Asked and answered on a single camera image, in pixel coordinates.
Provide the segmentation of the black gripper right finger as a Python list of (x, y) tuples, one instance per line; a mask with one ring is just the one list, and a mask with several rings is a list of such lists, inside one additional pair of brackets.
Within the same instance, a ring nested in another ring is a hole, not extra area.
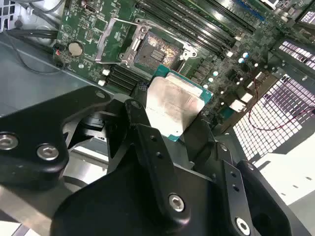
[(229, 149), (215, 140), (207, 121), (194, 120), (184, 139), (193, 170), (215, 185), (222, 222), (230, 235), (309, 235), (257, 167), (246, 160), (233, 162)]

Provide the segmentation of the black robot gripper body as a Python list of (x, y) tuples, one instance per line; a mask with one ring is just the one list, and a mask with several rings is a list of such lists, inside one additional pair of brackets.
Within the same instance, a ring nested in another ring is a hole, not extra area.
[[(228, 236), (224, 211), (209, 178), (175, 166), (191, 219), (178, 236)], [(69, 196), (55, 213), (54, 236), (167, 236), (138, 164), (128, 164)]]

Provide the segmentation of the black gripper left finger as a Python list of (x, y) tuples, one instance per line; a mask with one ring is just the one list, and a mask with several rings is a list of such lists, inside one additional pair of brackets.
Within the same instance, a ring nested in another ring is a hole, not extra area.
[(12, 138), (0, 151), (0, 181), (7, 186), (42, 190), (54, 187), (69, 161), (69, 149), (82, 142), (89, 117), (104, 122), (114, 174), (71, 196), (61, 210), (68, 219), (100, 216), (105, 209), (131, 209), (165, 225), (186, 225), (184, 200), (174, 165), (160, 132), (151, 127), (136, 100), (115, 102), (88, 86), (7, 115), (0, 133)]

